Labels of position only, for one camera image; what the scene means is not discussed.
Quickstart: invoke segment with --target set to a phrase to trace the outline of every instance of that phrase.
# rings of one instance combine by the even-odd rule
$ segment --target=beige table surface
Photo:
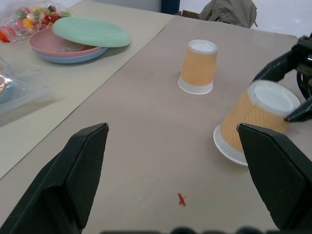
[[[99,58],[77,65],[46,62],[27,41],[0,43],[0,55],[15,71],[40,69],[33,80],[49,87],[52,98],[33,102],[0,117],[0,178],[111,77],[173,18],[156,12],[86,0],[72,7],[77,16],[106,20],[125,29],[131,44],[109,49]]]
[[[190,95],[177,85],[188,42],[219,46],[214,89]],[[293,36],[175,17],[111,79],[85,100],[0,181],[0,224],[36,173],[79,129],[108,122],[101,180],[84,234],[177,226],[232,232],[274,228],[248,169],[215,147],[213,131],[269,61],[291,49]],[[300,98],[294,73],[283,84]],[[308,155],[311,122],[288,135]],[[177,193],[186,196],[179,205]]]

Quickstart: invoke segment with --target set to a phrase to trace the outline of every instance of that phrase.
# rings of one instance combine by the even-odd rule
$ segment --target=plastic wrap
[[[58,19],[70,16],[72,12],[57,2],[15,2],[0,12],[0,40],[25,40],[41,29],[52,27]]]
[[[11,67],[0,57],[0,117],[36,98],[49,93],[49,90],[26,82],[33,72],[15,75]]]

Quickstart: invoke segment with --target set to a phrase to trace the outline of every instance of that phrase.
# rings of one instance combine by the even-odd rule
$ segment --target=upside-down paper cup
[[[190,94],[207,94],[213,89],[217,45],[197,39],[189,43],[178,84]]]
[[[247,166],[237,125],[248,123],[285,133],[289,125],[285,117],[299,106],[299,99],[284,86],[267,80],[255,81],[214,130],[215,145],[228,159]]]

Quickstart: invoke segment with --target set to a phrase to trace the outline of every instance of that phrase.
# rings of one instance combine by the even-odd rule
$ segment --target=paper cup
[[[207,94],[213,89],[217,45],[209,40],[192,40],[189,43],[179,87],[190,94]]]
[[[289,125],[285,117],[299,106],[299,99],[284,86],[267,80],[255,81],[214,130],[215,145],[228,159],[247,166],[237,125],[248,123],[284,133]]]

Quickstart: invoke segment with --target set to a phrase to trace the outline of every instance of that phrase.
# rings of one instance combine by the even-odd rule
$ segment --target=small red fragment
[[[180,193],[178,193],[177,195],[179,196],[179,199],[180,199],[179,205],[185,206],[186,204],[185,204],[184,199],[186,197],[183,197],[182,194],[180,194]]]

